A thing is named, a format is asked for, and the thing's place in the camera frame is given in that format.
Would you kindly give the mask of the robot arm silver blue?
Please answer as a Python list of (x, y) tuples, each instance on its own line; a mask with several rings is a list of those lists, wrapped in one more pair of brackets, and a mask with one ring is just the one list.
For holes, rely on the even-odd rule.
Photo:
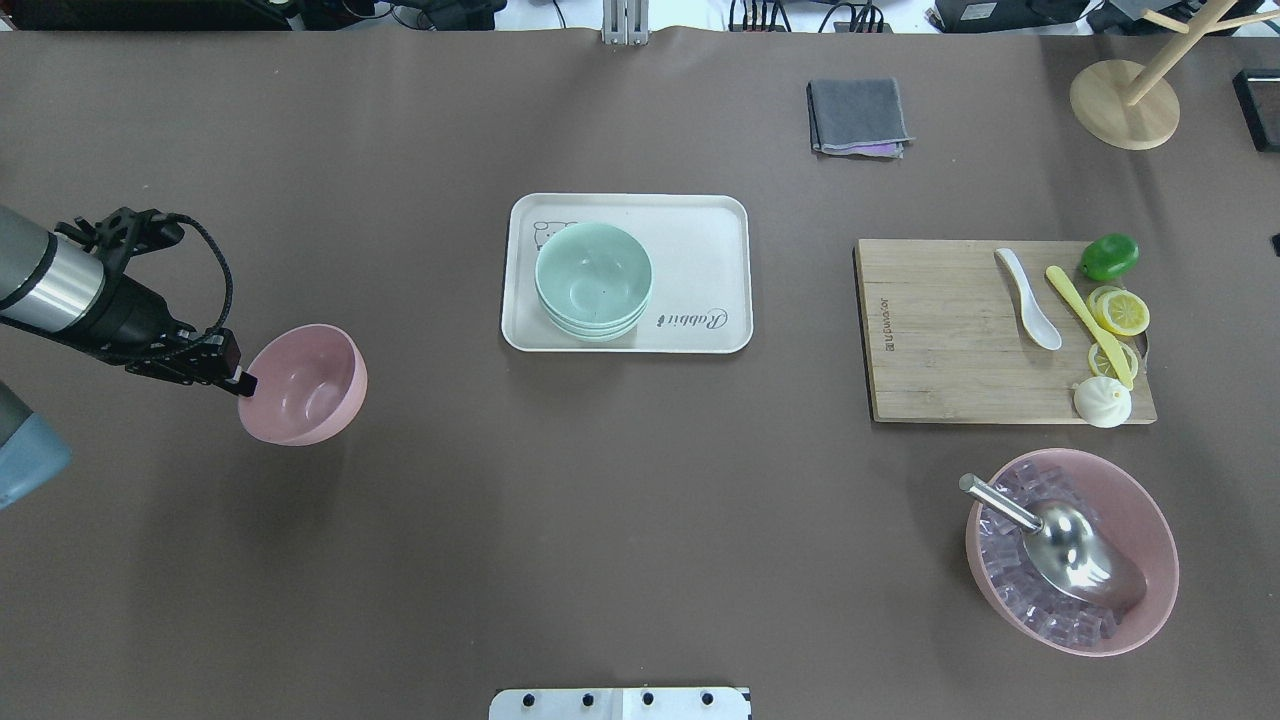
[(187, 215), (122, 208), (97, 223), (46, 229), (4, 208), (3, 324), (136, 375), (252, 396), (259, 382), (241, 368), (239, 345), (225, 325), (232, 279), (218, 319), (197, 331), (125, 273), (132, 259), (169, 249), (196, 227)]

